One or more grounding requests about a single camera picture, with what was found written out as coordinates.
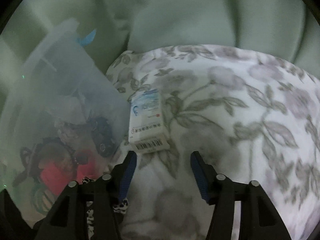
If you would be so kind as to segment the clear plastic storage bin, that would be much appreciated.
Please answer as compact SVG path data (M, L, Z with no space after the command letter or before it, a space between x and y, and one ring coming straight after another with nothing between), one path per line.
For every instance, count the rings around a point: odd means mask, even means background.
M129 126L127 101L96 67L71 18L22 66L1 113L1 187L33 224L70 181L105 173Z

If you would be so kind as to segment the small white medicine box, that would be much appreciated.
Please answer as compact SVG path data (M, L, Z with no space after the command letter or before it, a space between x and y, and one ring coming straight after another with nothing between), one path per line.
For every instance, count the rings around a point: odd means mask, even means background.
M168 150L168 138L159 91L153 89L132 98L128 141L133 150L139 154Z

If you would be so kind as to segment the green curtain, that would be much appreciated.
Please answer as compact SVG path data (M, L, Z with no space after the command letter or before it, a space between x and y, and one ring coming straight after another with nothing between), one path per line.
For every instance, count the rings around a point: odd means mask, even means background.
M125 50L218 44L319 77L319 23L303 0L1 0L1 102L29 54L69 18L80 35L97 32L86 50L103 72Z

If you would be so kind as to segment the floral white blanket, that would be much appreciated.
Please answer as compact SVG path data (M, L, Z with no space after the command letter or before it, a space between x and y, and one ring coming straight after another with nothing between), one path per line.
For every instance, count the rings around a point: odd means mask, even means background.
M213 207L190 166L204 161L233 181L257 180L292 239L319 222L319 79L283 59L214 45L126 51L106 72L131 100L157 89L166 151L141 155L123 239L204 239Z

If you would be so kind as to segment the crumpled silver foil pack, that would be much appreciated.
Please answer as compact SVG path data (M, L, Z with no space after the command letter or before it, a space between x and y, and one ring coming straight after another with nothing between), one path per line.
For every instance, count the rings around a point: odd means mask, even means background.
M79 91L75 95L57 96L49 110L54 118L71 125L84 125L87 122L85 96Z

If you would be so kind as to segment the black studded headband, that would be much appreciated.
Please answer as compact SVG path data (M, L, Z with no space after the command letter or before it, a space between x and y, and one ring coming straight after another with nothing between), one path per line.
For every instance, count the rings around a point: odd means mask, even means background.
M111 125L103 116L90 118L82 125L63 123L57 137L46 137L32 148L20 149L24 170L16 177L15 183L19 184L28 177L39 182L41 172L49 163L75 175L79 165L88 164L90 152L107 158L116 149Z

